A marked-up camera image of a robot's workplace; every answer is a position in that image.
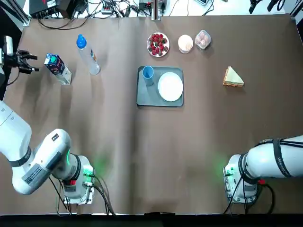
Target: brown tabletop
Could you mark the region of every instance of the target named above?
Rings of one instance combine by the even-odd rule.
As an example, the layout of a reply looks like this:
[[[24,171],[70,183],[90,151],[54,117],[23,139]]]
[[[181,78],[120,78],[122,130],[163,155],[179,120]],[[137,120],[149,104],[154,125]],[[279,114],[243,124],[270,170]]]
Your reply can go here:
[[[212,37],[211,46],[181,54],[178,38],[194,38],[202,29]],[[171,42],[162,58],[146,50],[156,31]],[[96,76],[80,60],[78,34],[98,57]],[[32,64],[38,67],[47,52],[59,54],[73,73],[72,85],[60,86],[42,67],[20,75],[4,102],[30,124],[33,148],[53,129],[65,129],[72,153],[87,156],[104,176],[118,213],[222,213],[227,206],[222,167],[233,154],[248,152],[261,139],[303,134],[303,47],[289,15],[163,17],[157,23],[142,17],[90,19],[70,31],[47,30],[33,20],[19,48],[37,55]],[[136,72],[144,65],[183,69],[183,107],[137,107]],[[243,88],[222,86],[228,66],[243,78]],[[22,196],[12,187],[3,156],[0,170],[8,173],[0,178],[0,213],[55,212],[50,182]],[[274,212],[302,212],[301,179],[268,182],[276,192]],[[270,199],[264,190],[251,212],[266,212]],[[95,194],[93,205],[78,210],[99,213],[103,206]]]

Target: sandwich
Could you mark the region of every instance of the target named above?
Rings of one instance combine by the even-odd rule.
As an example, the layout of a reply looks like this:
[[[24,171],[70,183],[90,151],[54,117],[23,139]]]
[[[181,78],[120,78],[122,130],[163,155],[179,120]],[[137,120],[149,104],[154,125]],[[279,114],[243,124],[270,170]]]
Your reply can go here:
[[[244,81],[236,73],[236,71],[233,70],[233,68],[231,66],[229,66],[225,73],[223,85],[233,86],[233,87],[242,87],[244,85]]]

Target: plastic water bottle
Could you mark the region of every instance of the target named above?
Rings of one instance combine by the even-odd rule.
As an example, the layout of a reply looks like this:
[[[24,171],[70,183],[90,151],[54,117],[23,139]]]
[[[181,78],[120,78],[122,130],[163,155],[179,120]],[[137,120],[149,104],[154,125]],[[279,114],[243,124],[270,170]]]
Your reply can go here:
[[[82,60],[89,68],[89,73],[91,75],[97,75],[100,72],[100,66],[97,63],[97,58],[90,45],[88,45],[85,37],[81,34],[78,35],[77,47]]]

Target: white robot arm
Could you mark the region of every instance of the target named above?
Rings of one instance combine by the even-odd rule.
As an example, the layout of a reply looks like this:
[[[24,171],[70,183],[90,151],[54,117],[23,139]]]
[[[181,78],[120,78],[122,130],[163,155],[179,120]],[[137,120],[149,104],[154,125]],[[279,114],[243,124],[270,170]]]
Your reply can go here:
[[[9,161],[15,190],[29,195],[52,174],[63,181],[70,203],[92,203],[94,169],[88,159],[70,153],[71,139],[62,129],[48,134],[37,148],[29,146],[30,126],[0,101],[0,153]]]
[[[223,168],[227,197],[235,203],[245,203],[244,196],[254,202],[259,179],[303,176],[302,160],[303,136],[263,140],[248,153],[233,155]]]

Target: white plate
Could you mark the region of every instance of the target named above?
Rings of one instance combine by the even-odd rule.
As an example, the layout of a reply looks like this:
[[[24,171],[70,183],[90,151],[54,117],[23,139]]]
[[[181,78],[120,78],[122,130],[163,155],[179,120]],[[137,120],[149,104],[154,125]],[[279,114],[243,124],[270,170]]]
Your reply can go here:
[[[166,72],[159,79],[158,90],[164,100],[174,102],[183,93],[182,80],[176,73]]]
[[[163,46],[167,46],[168,48],[170,47],[169,39],[167,38],[167,36],[166,36],[164,33],[162,33],[162,32],[154,32],[153,34],[162,34],[162,35],[163,35],[163,38],[166,38],[166,39],[167,39],[167,43],[165,43]],[[148,50],[148,48],[149,48],[149,46],[150,46],[150,38],[151,38],[151,36],[152,36],[152,34],[148,37],[147,43],[146,43],[146,47],[147,47],[148,53],[150,53],[151,56],[156,57],[156,58],[163,57],[165,54],[168,53],[169,49],[168,49],[166,52],[164,52],[164,54],[163,54],[162,56],[157,56],[158,54],[153,55],[153,54]]]

